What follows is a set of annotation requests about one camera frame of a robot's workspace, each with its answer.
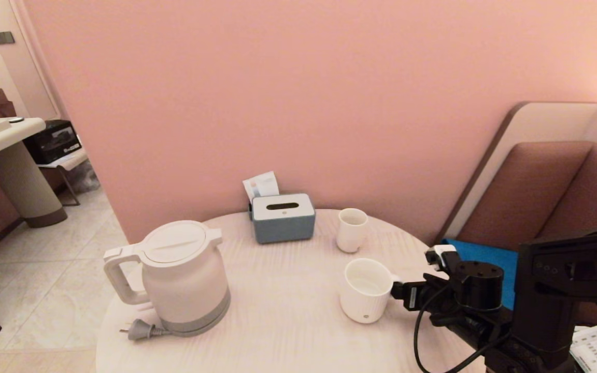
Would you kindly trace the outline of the brown upholstered sofa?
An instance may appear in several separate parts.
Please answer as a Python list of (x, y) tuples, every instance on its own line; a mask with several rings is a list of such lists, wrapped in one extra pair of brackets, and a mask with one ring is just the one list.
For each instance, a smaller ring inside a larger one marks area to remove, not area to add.
[(540, 238), (597, 231), (597, 144), (521, 142), (467, 218), (458, 241), (517, 251)]

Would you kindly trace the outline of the white paper sachets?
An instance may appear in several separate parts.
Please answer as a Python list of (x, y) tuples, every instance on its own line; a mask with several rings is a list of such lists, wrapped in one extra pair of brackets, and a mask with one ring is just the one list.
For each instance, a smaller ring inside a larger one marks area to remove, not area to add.
[(249, 201), (256, 197), (275, 196), (280, 194), (279, 185), (273, 171), (262, 173), (251, 179), (242, 181)]

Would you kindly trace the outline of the grey power plug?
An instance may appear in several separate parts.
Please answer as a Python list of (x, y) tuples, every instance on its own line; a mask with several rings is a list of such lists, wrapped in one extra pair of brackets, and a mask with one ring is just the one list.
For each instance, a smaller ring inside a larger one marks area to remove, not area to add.
[(172, 334), (170, 331), (156, 327), (155, 324), (149, 324), (142, 319), (135, 319), (132, 323), (126, 324), (119, 329), (119, 332), (126, 334), (127, 339), (130, 341), (140, 341)]

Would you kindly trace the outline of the grey round kettle base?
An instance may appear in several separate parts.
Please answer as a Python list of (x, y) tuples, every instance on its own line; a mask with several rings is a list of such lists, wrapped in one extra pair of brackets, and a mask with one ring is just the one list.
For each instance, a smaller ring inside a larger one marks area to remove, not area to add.
[[(220, 323), (222, 321), (222, 319), (225, 317), (225, 315), (227, 314), (227, 312), (229, 311), (228, 308), (224, 308), (221, 312), (218, 312), (218, 314), (215, 314), (215, 316), (211, 319), (210, 318), (210, 314), (202, 317), (201, 319), (197, 320), (194, 322), (195, 325), (193, 325), (193, 323), (190, 323), (191, 326), (189, 328), (189, 330), (187, 331), (179, 331), (179, 330), (170, 330), (170, 327), (174, 327), (174, 328), (178, 328), (179, 326), (188, 326), (189, 323), (183, 323), (183, 324), (179, 324), (179, 323), (169, 323), (166, 321), (162, 321), (163, 327), (169, 332), (170, 335), (174, 336), (174, 337), (196, 337), (197, 335), (201, 335), (204, 334), (208, 331), (210, 331), (211, 329), (213, 329), (218, 323)], [(196, 327), (197, 322), (202, 322), (202, 321), (207, 321), (208, 319), (208, 323), (204, 323), (202, 324), (201, 327)]]

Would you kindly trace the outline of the small white handleless cup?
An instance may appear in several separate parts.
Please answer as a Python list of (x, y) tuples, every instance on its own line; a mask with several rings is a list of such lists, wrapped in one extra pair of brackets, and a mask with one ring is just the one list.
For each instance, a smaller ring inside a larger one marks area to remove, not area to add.
[(366, 237), (368, 215), (357, 208), (346, 208), (338, 214), (336, 245), (346, 253), (355, 253)]

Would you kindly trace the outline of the grey tissue box white lid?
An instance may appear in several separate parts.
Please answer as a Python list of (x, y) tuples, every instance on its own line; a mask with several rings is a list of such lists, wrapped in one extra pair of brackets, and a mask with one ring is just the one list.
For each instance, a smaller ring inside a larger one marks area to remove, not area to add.
[(259, 196), (249, 205), (249, 217), (259, 244), (311, 239), (317, 219), (306, 193)]

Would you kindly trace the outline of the white electric kettle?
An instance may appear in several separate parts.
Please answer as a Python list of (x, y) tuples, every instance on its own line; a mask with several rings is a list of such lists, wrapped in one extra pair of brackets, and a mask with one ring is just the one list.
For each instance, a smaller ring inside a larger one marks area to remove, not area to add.
[(161, 323), (191, 324), (228, 308), (229, 281), (218, 246), (222, 231), (192, 221), (157, 227), (142, 241), (108, 250), (104, 272), (128, 305), (151, 303)]

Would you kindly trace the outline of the beige sink pedestal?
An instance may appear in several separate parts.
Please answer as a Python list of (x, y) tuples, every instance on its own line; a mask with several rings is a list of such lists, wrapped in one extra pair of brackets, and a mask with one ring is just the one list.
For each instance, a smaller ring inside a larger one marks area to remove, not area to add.
[(0, 151), (0, 188), (31, 228), (54, 226), (68, 214), (22, 142)]

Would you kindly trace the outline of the white ribbed mug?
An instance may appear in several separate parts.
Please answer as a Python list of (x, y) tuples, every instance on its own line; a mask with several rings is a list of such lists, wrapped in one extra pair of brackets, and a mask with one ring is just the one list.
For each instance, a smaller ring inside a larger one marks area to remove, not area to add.
[(340, 307), (356, 323), (375, 323), (388, 306), (395, 282), (401, 282), (400, 277), (382, 263), (370, 258), (356, 258), (345, 266), (341, 277)]

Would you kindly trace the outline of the blue folded cloth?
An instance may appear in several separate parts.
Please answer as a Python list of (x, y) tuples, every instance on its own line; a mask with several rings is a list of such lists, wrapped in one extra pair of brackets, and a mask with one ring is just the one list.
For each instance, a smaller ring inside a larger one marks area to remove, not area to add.
[(471, 242), (458, 241), (456, 239), (443, 239), (440, 243), (454, 246), (463, 261), (486, 262), (497, 265), (503, 269), (504, 284), (502, 288), (502, 304), (511, 311), (514, 309), (516, 300), (515, 285), (518, 260), (517, 252)]

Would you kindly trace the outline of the beige rounded backrest panel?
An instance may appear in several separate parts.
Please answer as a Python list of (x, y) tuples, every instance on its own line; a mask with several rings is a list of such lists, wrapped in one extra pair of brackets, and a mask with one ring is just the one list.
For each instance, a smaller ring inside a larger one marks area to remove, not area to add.
[(511, 149), (519, 142), (590, 141), (597, 144), (597, 103), (521, 102), (502, 121), (434, 243), (455, 238)]

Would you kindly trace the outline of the small white metal-legged stool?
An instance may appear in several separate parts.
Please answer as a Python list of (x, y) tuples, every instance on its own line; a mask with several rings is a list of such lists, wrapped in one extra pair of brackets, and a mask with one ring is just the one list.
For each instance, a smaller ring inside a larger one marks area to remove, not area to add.
[(81, 203), (74, 192), (72, 185), (68, 181), (68, 172), (78, 167), (82, 163), (88, 160), (88, 155), (84, 148), (74, 151), (68, 155), (63, 156), (50, 164), (37, 164), (39, 168), (52, 168), (56, 169), (62, 177), (64, 184), (68, 188), (69, 194), (73, 198), (73, 203), (62, 203), (62, 206), (80, 206)]

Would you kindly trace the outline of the black box appliance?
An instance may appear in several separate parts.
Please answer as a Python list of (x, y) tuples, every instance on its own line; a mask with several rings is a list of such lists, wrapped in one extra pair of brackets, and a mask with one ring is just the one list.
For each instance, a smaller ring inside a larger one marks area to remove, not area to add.
[(81, 142), (69, 120), (45, 121), (46, 128), (23, 140), (38, 165), (47, 165), (81, 149)]

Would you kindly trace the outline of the clear plastic bag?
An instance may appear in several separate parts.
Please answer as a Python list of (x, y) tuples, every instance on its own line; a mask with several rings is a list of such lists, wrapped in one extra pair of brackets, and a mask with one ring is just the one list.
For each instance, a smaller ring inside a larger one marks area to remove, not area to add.
[(89, 160), (67, 172), (68, 185), (75, 193), (89, 193), (101, 187), (101, 182)]

